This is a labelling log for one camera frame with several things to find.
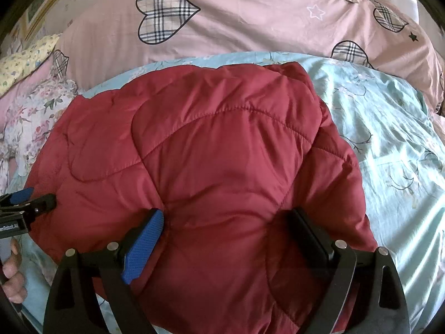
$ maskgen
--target black star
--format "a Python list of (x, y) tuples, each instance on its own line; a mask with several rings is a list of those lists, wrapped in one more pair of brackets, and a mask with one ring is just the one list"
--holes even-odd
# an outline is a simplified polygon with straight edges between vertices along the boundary
[(410, 31), (410, 33), (411, 33), (411, 35), (409, 37), (411, 38), (412, 41), (419, 41), (419, 40), (417, 40), (417, 35), (414, 35), (412, 33), (412, 31)]

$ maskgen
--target white star outline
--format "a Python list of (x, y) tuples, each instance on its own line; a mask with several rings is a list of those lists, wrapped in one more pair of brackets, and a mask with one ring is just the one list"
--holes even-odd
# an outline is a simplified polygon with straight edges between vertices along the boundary
[(324, 12), (322, 9), (320, 9), (317, 4), (313, 5), (313, 7), (309, 7), (308, 6), (306, 8), (311, 13), (311, 19), (312, 18), (317, 18), (320, 21), (323, 21), (323, 15), (326, 14), (326, 12)]

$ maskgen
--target red quilted jacket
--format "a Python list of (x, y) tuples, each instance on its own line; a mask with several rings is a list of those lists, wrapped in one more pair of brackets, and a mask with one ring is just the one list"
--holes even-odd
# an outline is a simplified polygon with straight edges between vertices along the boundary
[(77, 97), (27, 185), (57, 196), (31, 233), (56, 262), (164, 211), (131, 289), (174, 334), (295, 334), (326, 286), (291, 240), (285, 209), (302, 206), (355, 249), (377, 246), (357, 159), (298, 63), (177, 66)]

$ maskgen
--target metal rivet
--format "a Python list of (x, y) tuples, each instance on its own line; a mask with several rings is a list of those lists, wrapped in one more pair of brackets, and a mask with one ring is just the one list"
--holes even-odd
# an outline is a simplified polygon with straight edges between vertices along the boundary
[(379, 253), (383, 256), (388, 255), (388, 249), (386, 247), (379, 247)]
[(107, 249), (109, 249), (110, 251), (117, 250), (118, 248), (119, 248), (119, 244), (117, 242), (110, 242), (107, 245)]
[(68, 250), (66, 250), (65, 255), (68, 256), (68, 257), (71, 257), (71, 256), (73, 256), (75, 253), (76, 253), (76, 250), (75, 250), (75, 249), (68, 249)]
[(348, 247), (348, 244), (343, 240), (337, 240), (335, 242), (335, 246), (337, 246), (339, 249), (345, 249), (346, 247)]

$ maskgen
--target star print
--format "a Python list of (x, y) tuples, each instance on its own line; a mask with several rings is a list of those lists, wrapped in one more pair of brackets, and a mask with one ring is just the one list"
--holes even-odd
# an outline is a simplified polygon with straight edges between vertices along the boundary
[(311, 19), (317, 18), (320, 21), (323, 21), (322, 16), (325, 14), (323, 10), (321, 10), (318, 5), (313, 5), (313, 7), (307, 7), (308, 11), (311, 13)]
[(412, 33), (412, 31), (410, 31), (410, 33), (411, 33), (411, 35), (409, 37), (411, 38), (412, 41), (419, 41), (419, 40), (417, 40), (417, 35), (414, 35)]

